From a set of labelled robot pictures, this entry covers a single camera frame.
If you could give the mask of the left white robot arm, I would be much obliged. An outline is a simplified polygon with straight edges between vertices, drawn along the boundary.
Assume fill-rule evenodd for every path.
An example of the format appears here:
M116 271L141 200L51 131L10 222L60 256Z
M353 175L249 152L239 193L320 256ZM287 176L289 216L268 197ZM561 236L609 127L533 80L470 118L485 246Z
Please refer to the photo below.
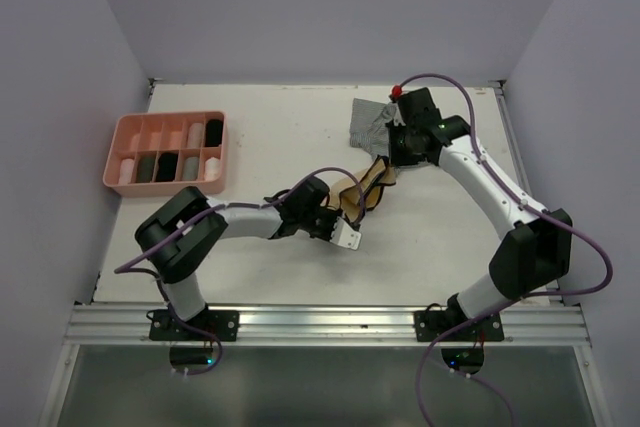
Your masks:
M196 270L214 245L224 239L281 239L299 231L342 248L359 247L360 234L340 211L324 204L329 187L311 177L293 191L267 197L263 205L234 202L214 210L215 200L186 187L135 231L134 239L161 279L175 312L172 326L185 339L201 337L208 326L206 302Z

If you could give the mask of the beige navy-trimmed underwear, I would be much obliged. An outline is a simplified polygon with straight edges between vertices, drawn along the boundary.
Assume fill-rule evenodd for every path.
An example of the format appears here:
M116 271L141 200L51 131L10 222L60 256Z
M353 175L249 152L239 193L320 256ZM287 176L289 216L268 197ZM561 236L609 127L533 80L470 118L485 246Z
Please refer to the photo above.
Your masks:
M334 183L324 201L326 208L340 212L352 226L359 225L368 212L375 210L385 189L396 184L396 170L388 157L378 156L354 177L357 182L345 177Z

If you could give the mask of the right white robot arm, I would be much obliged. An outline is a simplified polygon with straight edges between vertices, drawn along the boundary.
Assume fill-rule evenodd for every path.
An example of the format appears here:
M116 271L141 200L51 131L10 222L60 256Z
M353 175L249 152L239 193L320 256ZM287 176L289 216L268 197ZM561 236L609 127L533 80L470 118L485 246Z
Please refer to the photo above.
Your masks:
M531 198L493 161L458 115L443 117L427 88L391 97L401 122L389 122L389 153L397 167L426 162L455 179L487 216L500 244L487 274L453 295L444 309L425 310L429 329L468 339L490 314L508 301L555 281L569 271L570 216L562 209L543 220L547 208Z

